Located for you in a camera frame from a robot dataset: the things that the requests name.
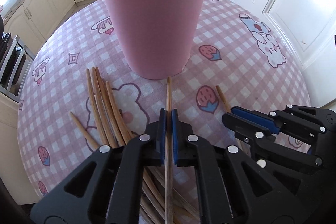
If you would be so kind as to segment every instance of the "cup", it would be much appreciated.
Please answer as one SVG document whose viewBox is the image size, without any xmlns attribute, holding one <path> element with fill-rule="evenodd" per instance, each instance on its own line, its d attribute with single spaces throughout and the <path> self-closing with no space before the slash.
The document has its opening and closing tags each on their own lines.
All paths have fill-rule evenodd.
<svg viewBox="0 0 336 224">
<path fill-rule="evenodd" d="M 185 67 L 203 0 L 104 0 L 129 67 L 165 79 Z"/>
</svg>

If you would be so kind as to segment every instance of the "bolt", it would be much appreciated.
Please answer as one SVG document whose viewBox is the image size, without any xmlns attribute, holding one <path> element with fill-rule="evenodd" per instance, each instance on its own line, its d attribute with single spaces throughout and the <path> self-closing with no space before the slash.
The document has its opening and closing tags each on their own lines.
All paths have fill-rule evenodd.
<svg viewBox="0 0 336 224">
<path fill-rule="evenodd" d="M 255 133 L 255 136 L 256 136 L 258 139 L 261 139 L 261 138 L 264 137 L 264 133 L 258 131 L 258 132 Z"/>
<path fill-rule="evenodd" d="M 188 139 L 188 141 L 190 141 L 190 142 L 195 142 L 195 141 L 198 140 L 198 136 L 192 134 L 192 135 L 189 135 L 187 139 Z"/>
<path fill-rule="evenodd" d="M 102 145 L 100 148 L 99 148 L 99 151 L 101 152 L 101 153 L 107 153 L 107 152 L 109 152 L 110 151 L 110 147 L 108 146 L 108 145 Z"/>
<path fill-rule="evenodd" d="M 265 160 L 257 160 L 257 164 L 261 167 L 261 168 L 265 168 L 266 167 L 266 161 Z"/>
<path fill-rule="evenodd" d="M 239 151 L 238 147 L 236 147 L 235 145 L 230 145 L 227 150 L 230 152 L 230 153 L 237 153 Z"/>
<path fill-rule="evenodd" d="M 151 139 L 150 135 L 148 134 L 142 134 L 140 135 L 140 140 L 145 142 L 145 141 L 149 141 Z"/>
<path fill-rule="evenodd" d="M 321 158 L 316 158 L 315 163 L 317 166 L 320 166 L 322 164 L 322 159 Z"/>
</svg>

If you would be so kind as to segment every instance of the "table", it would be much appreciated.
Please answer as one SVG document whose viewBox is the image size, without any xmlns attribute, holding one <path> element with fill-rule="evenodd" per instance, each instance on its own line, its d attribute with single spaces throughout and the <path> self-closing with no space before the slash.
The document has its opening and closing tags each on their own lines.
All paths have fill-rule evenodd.
<svg viewBox="0 0 336 224">
<path fill-rule="evenodd" d="M 111 82 L 132 131 L 143 133 L 165 107 L 166 80 L 143 79 L 130 70 L 104 0 L 73 15 L 36 56 L 20 100 L 20 153 L 39 196 L 92 153 L 68 116 L 70 111 L 100 142 L 86 85 L 85 69 L 92 66 Z M 226 147 L 236 140 L 221 122 L 224 106 L 215 85 L 220 85 L 231 106 L 264 113 L 286 104 L 310 105 L 301 72 L 285 45 L 266 24 L 229 0 L 204 0 L 190 60 L 173 77 L 172 92 L 180 120 L 213 145 Z M 277 142 L 308 150 L 286 135 L 279 135 Z M 174 186 L 189 202 L 197 203 L 192 168 L 175 167 Z"/>
</svg>

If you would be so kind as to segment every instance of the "cabinet handle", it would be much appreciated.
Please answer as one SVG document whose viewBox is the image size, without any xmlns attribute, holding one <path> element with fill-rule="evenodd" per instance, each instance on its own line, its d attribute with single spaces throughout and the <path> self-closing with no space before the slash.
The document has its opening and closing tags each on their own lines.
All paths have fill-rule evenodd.
<svg viewBox="0 0 336 224">
<path fill-rule="evenodd" d="M 28 16 L 28 14 L 27 14 L 27 11 L 26 11 L 26 10 L 23 10 L 23 11 L 24 11 L 26 17 L 27 17 L 28 19 L 30 19 L 29 16 Z"/>
<path fill-rule="evenodd" d="M 31 14 L 31 12 L 29 11 L 29 9 L 26 8 L 26 10 L 27 10 L 28 14 L 32 17 L 32 14 Z"/>
</svg>

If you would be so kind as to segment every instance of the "gingham pattern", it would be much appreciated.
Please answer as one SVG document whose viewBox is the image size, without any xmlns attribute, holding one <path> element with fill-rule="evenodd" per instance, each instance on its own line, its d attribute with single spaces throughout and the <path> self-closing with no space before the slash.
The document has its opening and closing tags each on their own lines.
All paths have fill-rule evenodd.
<svg viewBox="0 0 336 224">
<path fill-rule="evenodd" d="M 220 147 L 235 144 L 236 140 L 221 122 L 224 114 L 221 103 L 214 114 L 197 106 L 196 95 L 201 86 L 220 85 L 231 106 L 264 113 L 284 109 L 288 103 L 310 105 L 303 77 L 284 44 L 270 32 L 287 60 L 273 68 L 239 18 L 241 13 L 257 21 L 228 0 L 204 0 L 190 60 L 182 73 L 173 77 L 173 107 L 178 109 L 180 120 L 190 123 L 196 134 Z M 98 66 L 102 77 L 114 88 L 126 83 L 137 85 L 141 91 L 138 103 L 147 113 L 148 122 L 156 121 L 160 108 L 165 107 L 166 80 L 137 76 L 127 66 L 115 32 L 108 35 L 91 29 L 107 16 L 104 0 L 72 16 L 46 42 L 26 77 L 18 114 L 18 141 L 24 168 L 40 196 L 39 181 L 49 192 L 92 153 L 68 116 L 72 111 L 84 126 L 90 123 L 86 109 L 86 68 Z M 200 54 L 201 45 L 216 47 L 221 59 L 208 60 Z M 32 74 L 43 60 L 47 60 L 46 71 L 38 85 Z M 277 141 L 292 147 L 286 136 Z M 50 166 L 42 164 L 40 146 L 48 151 Z M 174 186 L 197 206 L 192 168 L 175 168 Z"/>
</svg>

